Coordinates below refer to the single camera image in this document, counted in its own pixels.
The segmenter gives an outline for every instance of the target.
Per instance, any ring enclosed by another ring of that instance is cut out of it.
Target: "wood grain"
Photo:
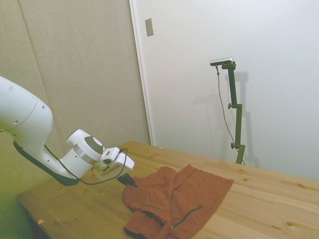
[[[319,181],[217,159],[128,142],[120,147],[136,163],[131,176],[188,164],[234,179],[229,193],[193,239],[319,239]],[[99,179],[88,172],[85,181]],[[116,180],[65,187],[54,179],[19,195],[31,217],[52,239],[128,239],[123,226],[133,212]]]

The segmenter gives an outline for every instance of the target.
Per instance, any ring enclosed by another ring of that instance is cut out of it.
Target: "wrinkled fabric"
[[[162,167],[127,185],[124,203],[134,210],[125,232],[139,239],[188,239],[211,218],[234,180],[186,166]]]

